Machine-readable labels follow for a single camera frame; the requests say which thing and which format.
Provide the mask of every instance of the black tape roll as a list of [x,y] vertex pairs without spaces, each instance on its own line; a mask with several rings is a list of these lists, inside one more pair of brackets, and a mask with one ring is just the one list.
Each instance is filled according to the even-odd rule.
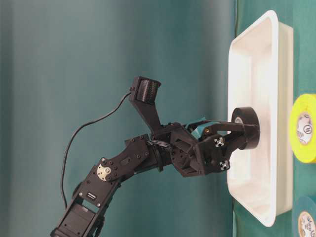
[[232,115],[232,122],[255,125],[256,129],[245,126],[246,143],[239,149],[253,149],[258,146],[260,139],[260,124],[258,116],[252,107],[235,108]]

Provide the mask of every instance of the black cable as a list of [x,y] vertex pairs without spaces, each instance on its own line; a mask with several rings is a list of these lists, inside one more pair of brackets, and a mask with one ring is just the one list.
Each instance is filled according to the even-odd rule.
[[65,209],[67,208],[67,200],[66,200],[65,193],[64,193],[64,176],[65,176],[65,168],[66,168],[67,156],[68,156],[68,152],[69,152],[69,148],[70,148],[70,146],[71,146],[71,143],[73,142],[75,136],[77,135],[77,133],[78,133],[81,129],[83,129],[84,127],[86,127],[86,126],[88,126],[88,125],[94,124],[94,123],[96,123],[96,122],[98,122],[98,121],[101,121],[101,120],[105,119],[106,117],[108,117],[108,116],[110,116],[111,114],[113,114],[116,110],[118,110],[118,108],[121,106],[121,104],[123,103],[123,101],[125,100],[125,98],[126,98],[127,96],[129,96],[130,94],[131,94],[131,93],[129,92],[129,93],[127,93],[126,95],[124,95],[124,96],[121,98],[121,100],[120,100],[118,106],[117,106],[115,109],[113,109],[112,111],[110,111],[110,112],[107,113],[106,115],[104,115],[104,116],[102,116],[102,117],[100,117],[100,118],[98,118],[98,119],[96,119],[96,120],[93,120],[93,121],[90,121],[90,122],[87,122],[87,123],[83,124],[83,125],[82,125],[80,128],[78,128],[78,129],[73,133],[73,135],[71,136],[71,139],[70,139],[70,141],[69,141],[69,143],[68,143],[68,145],[67,145],[67,148],[66,148],[66,150],[65,150],[64,161],[63,161],[63,166],[62,166],[62,170],[61,170],[61,180],[60,180],[61,196],[62,196],[63,201],[64,201]]

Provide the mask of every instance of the green curtain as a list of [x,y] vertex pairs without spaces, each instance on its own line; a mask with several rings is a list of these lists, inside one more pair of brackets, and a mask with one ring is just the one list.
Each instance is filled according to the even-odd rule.
[[[110,111],[138,75],[159,80],[163,123],[227,116],[233,0],[0,0],[0,229],[48,236],[64,209],[65,146],[86,121]],[[65,190],[100,157],[149,130],[129,102],[81,131]],[[226,173],[183,178],[170,166],[124,182],[101,236],[230,237]]]

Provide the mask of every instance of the teal part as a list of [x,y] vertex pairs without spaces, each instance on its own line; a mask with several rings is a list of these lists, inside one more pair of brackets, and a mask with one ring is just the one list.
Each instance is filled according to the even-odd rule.
[[205,118],[205,117],[203,117],[203,118],[200,118],[200,119],[198,119],[198,120],[195,120],[195,121],[189,122],[189,123],[187,123],[187,125],[186,125],[186,129],[188,129],[189,125],[190,125],[190,124],[192,124],[192,123],[202,122],[202,121],[205,121],[205,120],[206,120],[206,118]]
[[208,122],[208,123],[204,123],[204,124],[201,124],[200,126],[197,126],[197,128],[191,132],[191,134],[196,138],[196,139],[199,139],[201,136],[202,136],[202,133],[204,131],[204,129],[206,127],[209,127],[209,126],[212,126],[214,124],[218,124],[219,122]]

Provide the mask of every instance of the plastic tray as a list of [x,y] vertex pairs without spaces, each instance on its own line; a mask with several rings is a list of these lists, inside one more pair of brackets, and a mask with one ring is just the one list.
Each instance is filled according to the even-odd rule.
[[293,29],[270,10],[232,41],[228,78],[228,119],[234,108],[251,106],[261,131],[256,149],[232,154],[228,188],[267,227],[292,208],[292,104]]

